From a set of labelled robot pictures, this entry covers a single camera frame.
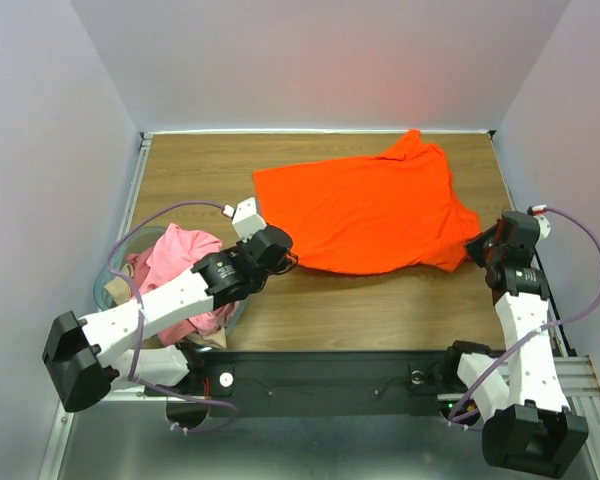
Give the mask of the orange t shirt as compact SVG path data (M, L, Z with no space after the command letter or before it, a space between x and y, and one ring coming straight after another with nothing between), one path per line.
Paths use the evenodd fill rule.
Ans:
M375 275L428 265L452 272L479 216L458 198L444 150L410 130L375 156L258 170L264 219L289 234L302 267Z

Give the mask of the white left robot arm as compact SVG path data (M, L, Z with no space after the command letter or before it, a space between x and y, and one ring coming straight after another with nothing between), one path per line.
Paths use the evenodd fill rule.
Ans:
M293 242L267 225L236 246L208 254L173 280L134 302L86 315L57 316L42 353L60 402L67 412L101 401L124 374L114 363L127 351L138 355L144 339L191 316L212 312L259 292L269 276L292 264Z

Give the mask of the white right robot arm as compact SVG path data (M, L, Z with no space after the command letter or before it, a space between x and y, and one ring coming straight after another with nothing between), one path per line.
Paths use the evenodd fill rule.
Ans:
M505 350L496 355L485 345L457 341L440 378L452 390L467 388L447 421L467 429L470 417L480 417L488 465L560 479L589 429L560 385L549 333L549 285L532 265L537 244L551 232L548 210L540 205L506 211L466 243L467 256L485 271Z

